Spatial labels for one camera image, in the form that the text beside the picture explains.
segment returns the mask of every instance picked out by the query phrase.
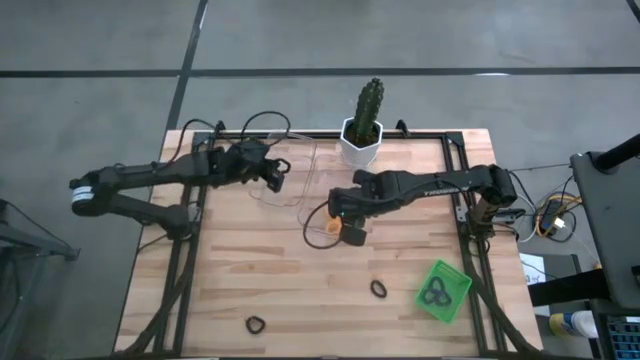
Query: black rubber ring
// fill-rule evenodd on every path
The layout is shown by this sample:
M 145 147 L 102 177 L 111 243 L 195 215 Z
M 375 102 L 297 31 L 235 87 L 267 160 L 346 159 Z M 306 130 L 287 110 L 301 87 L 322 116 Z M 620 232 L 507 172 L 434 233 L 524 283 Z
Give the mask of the black rubber ring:
M 254 321 L 260 324 L 258 328 L 253 328 L 251 326 L 251 323 Z M 247 327 L 247 331 L 249 331 L 253 335 L 257 335 L 257 334 L 260 334 L 265 327 L 267 327 L 267 322 L 264 321 L 261 317 L 249 316 L 247 320 L 245 320 L 244 325 Z
M 369 288 L 371 289 L 371 293 L 376 297 L 380 299 L 387 297 L 387 288 L 384 287 L 384 284 L 380 280 L 373 280 Z

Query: concrete floor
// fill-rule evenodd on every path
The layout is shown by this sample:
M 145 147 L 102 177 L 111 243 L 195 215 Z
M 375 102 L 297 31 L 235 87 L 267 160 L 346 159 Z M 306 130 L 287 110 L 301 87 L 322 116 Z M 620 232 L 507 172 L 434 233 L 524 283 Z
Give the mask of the concrete floor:
M 197 3 L 3 1 L 0 70 L 179 69 Z M 194 68 L 637 66 L 638 34 L 624 0 L 210 0 Z M 191 79 L 178 125 L 199 117 L 239 128 L 273 109 L 295 128 L 337 128 L 367 80 Z M 503 167 L 568 162 L 640 131 L 640 75 L 382 80 L 385 125 L 489 128 Z M 50 260 L 23 341 L 31 352 L 52 359 L 110 352 L 140 227 L 74 216 L 67 185 L 91 169 L 156 159 L 176 84 L 0 79 L 0 197 L 82 248 L 76 263 Z M 263 126 L 276 125 L 270 121 Z M 521 173 L 534 199 L 569 175 L 567 168 Z M 595 261 L 579 241 L 594 251 L 593 242 L 581 210 L 578 217 L 577 238 L 536 238 L 521 250 L 576 253 L 590 268 Z M 588 355 L 580 342 L 545 337 L 545 345 Z

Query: green tray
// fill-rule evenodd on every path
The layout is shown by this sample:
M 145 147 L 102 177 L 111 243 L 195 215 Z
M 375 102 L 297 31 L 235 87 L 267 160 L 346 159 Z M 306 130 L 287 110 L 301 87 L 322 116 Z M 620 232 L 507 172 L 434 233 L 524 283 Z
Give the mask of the green tray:
M 438 279 L 432 281 L 434 277 L 438 277 L 442 281 Z M 443 290 L 442 286 L 448 296 L 446 294 L 438 295 Z M 416 295 L 416 305 L 438 320 L 451 324 L 458 315 L 460 306 L 469 292 L 469 287 L 471 287 L 470 277 L 446 262 L 437 260 Z

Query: white hexagonal pot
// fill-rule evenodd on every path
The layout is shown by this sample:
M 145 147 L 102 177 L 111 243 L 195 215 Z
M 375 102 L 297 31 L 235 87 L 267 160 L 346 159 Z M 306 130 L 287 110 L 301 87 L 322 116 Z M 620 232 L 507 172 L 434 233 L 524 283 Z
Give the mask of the white hexagonal pot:
M 347 127 L 353 122 L 353 118 L 345 119 L 342 123 L 342 131 L 340 132 L 340 148 L 342 149 L 342 157 L 344 161 L 354 169 L 364 169 L 376 158 L 378 148 L 382 143 L 382 124 L 375 121 L 378 127 L 378 141 L 364 148 L 359 148 L 347 140 Z

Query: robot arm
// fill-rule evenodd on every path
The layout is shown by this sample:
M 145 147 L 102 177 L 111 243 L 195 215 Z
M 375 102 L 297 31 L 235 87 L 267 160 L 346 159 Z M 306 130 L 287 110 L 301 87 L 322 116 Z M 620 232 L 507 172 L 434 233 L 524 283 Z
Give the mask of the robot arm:
M 470 170 L 416 175 L 407 171 L 383 171 L 372 174 L 358 170 L 349 189 L 334 188 L 329 192 L 329 215 L 340 216 L 340 239 L 362 246 L 366 232 L 365 219 L 395 211 L 413 201 L 430 196 L 477 192 L 482 199 L 469 209 L 471 233 L 492 236 L 492 220 L 500 208 L 509 207 L 517 194 L 509 173 L 498 166 L 480 165 Z
M 273 192 L 279 192 L 290 164 L 284 159 L 267 159 L 269 146 L 256 139 L 191 153 L 167 163 L 139 166 L 109 166 L 90 171 L 71 180 L 71 208 L 76 215 L 100 216 L 107 213 L 133 218 L 141 224 L 158 223 L 169 239 L 189 235 L 186 207 L 162 207 L 118 194 L 118 191 L 161 184 L 214 188 L 233 183 L 245 184 L 262 178 Z

